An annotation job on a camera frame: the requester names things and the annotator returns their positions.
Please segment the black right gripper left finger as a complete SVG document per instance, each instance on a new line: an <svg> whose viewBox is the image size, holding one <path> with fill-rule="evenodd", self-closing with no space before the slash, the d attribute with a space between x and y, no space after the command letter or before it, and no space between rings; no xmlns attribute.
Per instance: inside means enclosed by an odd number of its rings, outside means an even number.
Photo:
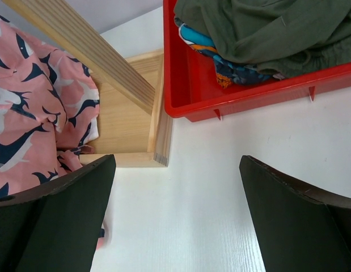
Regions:
<svg viewBox="0 0 351 272"><path fill-rule="evenodd" d="M106 155L0 198L0 271L90 271L115 170Z"/></svg>

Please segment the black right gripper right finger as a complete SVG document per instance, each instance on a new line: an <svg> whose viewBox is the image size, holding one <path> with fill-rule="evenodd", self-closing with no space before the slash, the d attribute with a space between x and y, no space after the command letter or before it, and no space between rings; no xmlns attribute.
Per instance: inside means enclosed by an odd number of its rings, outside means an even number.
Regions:
<svg viewBox="0 0 351 272"><path fill-rule="evenodd" d="M351 198L249 155L239 170L266 271L351 271Z"/></svg>

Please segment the pink shark print shorts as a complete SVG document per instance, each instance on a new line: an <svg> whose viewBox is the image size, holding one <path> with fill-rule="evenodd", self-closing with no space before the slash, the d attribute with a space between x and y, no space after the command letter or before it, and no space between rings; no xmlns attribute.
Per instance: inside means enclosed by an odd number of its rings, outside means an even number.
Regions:
<svg viewBox="0 0 351 272"><path fill-rule="evenodd" d="M0 15L0 198L80 169L99 112L86 65Z"/></svg>

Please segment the olive green shorts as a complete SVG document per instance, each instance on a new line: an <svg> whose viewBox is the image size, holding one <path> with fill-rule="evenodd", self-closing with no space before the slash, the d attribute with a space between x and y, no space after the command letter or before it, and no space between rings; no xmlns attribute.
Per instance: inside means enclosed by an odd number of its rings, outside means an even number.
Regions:
<svg viewBox="0 0 351 272"><path fill-rule="evenodd" d="M287 78L351 62L351 1L177 1L224 59Z"/></svg>

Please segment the blue orange patterned shorts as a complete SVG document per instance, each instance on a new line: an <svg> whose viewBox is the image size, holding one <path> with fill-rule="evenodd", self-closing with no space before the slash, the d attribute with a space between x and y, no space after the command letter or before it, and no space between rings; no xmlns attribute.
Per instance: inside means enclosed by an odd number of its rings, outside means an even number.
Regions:
<svg viewBox="0 0 351 272"><path fill-rule="evenodd" d="M255 65L240 65L221 57L213 40L186 25L178 17L174 17L175 25L178 27L178 34L181 40L195 52L210 58L214 63L217 83L222 88L228 88L234 84L250 86L264 83L273 75L265 75L257 72Z"/></svg>

